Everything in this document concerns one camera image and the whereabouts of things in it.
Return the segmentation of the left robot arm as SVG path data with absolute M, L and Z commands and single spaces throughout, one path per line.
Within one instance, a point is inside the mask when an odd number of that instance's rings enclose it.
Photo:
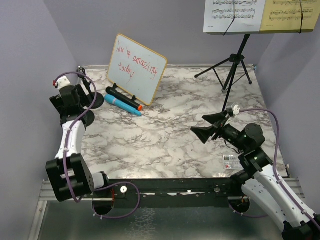
M 63 202 L 93 192 L 106 197 L 111 190 L 107 175 L 91 173 L 81 154 L 86 128 L 95 120 L 94 113 L 84 109 L 90 103 L 87 95 L 79 84 L 67 85 L 50 101 L 60 114 L 63 130 L 58 153 L 45 166 L 56 199 Z

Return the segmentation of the white sheet music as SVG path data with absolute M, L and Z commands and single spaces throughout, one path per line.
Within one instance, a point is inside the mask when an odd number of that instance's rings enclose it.
M 207 34 L 258 33 L 264 0 L 207 0 L 203 32 Z

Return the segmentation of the black microphone orange tip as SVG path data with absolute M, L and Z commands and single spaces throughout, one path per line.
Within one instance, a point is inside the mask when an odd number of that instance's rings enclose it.
M 107 87 L 105 89 L 105 92 L 118 100 L 128 104 L 129 106 L 133 107 L 134 109 L 141 111 L 143 109 L 143 106 L 137 103 L 135 100 L 135 96 L 133 98 L 129 98 L 122 93 L 118 92 L 114 87 Z

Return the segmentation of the blue-headed microphone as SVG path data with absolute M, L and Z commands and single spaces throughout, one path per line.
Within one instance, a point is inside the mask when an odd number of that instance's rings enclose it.
M 110 94 L 106 94 L 104 96 L 104 100 L 109 103 L 109 104 L 112 104 L 112 105 L 115 105 L 117 106 L 118 108 L 121 108 L 131 114 L 134 114 L 138 117 L 142 116 L 141 112 L 138 111 L 137 109 L 135 109 L 134 107 L 124 103 L 123 101 L 117 99 L 116 97 L 110 95 Z

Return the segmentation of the black tripod music stand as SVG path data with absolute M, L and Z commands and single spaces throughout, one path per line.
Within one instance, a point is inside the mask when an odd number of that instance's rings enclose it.
M 206 69 L 206 70 L 204 70 L 204 71 L 202 71 L 202 72 L 200 72 L 200 73 L 198 73 L 198 74 L 196 74 L 194 76 L 195 78 L 198 78 L 198 77 L 206 74 L 209 71 L 214 71 L 214 73 L 215 73 L 220 85 L 222 86 L 222 90 L 221 91 L 223 93 L 226 93 L 226 96 L 225 96 L 225 99 L 224 99 L 224 103 L 223 103 L 223 107 L 222 107 L 222 111 L 224 111 L 226 109 L 226 107 L 227 107 L 227 103 L 228 103 L 228 100 L 229 100 L 230 92 L 231 92 L 232 86 L 235 83 L 237 83 L 244 76 L 247 77 L 249 85 L 251 85 L 253 83 L 251 78 L 250 78 L 250 75 L 249 75 L 249 72 L 247 70 L 247 67 L 245 65 L 245 62 L 244 62 L 245 57 L 243 56 L 243 51 L 245 49 L 245 46 L 246 46 L 250 36 L 251 36 L 250 34 L 245 34 L 244 35 L 243 40 L 241 42 L 241 45 L 239 47 L 239 50 L 238 50 L 238 52 L 236 54 L 231 54 L 229 56 L 229 58 L 219 62 L 216 65 L 213 65 L 212 67 L 210 67 L 210 68 L 208 68 L 208 69 Z M 221 81 L 221 79 L 220 79 L 220 77 L 219 77 L 219 75 L 218 75 L 218 73 L 216 71 L 216 68 L 222 66 L 223 64 L 225 64 L 227 62 L 232 63 L 232 66 L 231 66 L 229 74 L 228 74 L 228 76 L 227 76 L 227 78 L 225 80 L 225 83 L 222 83 L 222 81 Z M 237 72 L 237 68 L 238 68 L 239 65 L 242 65 L 242 68 L 244 70 L 244 74 L 238 80 L 236 80 L 234 82 L 234 79 L 235 79 L 235 76 L 236 76 L 236 72 Z

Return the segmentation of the black microphone stand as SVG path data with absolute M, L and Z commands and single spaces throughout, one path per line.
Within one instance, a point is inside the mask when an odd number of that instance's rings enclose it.
M 96 94 L 96 100 L 95 100 L 95 102 L 94 102 L 94 104 L 93 104 L 93 106 L 91 108 L 92 109 L 100 108 L 103 105 L 104 101 L 105 101 L 104 96 L 99 92 L 96 92 L 96 91 L 92 92 L 91 91 L 91 87 L 90 87 L 91 86 L 91 82 L 87 81 L 87 79 L 84 76 L 78 74 L 78 77 L 82 80 L 82 83 L 83 83 L 84 87 L 88 91 L 88 94 L 86 95 L 87 101 L 86 101 L 86 105 L 85 106 L 89 107 L 92 104 L 92 102 L 94 100 L 94 96 Z
M 89 110 L 82 118 L 81 121 L 85 128 L 89 127 L 95 121 L 95 114 L 92 110 Z

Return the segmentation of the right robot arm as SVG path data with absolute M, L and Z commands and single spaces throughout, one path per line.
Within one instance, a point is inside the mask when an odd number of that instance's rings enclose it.
M 265 142 L 260 125 L 250 123 L 239 131 L 228 120 L 242 113 L 239 108 L 204 115 L 209 127 L 191 127 L 205 144 L 208 139 L 224 139 L 240 151 L 242 171 L 231 176 L 229 189 L 253 200 L 281 230 L 284 240 L 318 240 L 320 216 L 290 188 L 276 169 L 276 160 L 262 149 Z

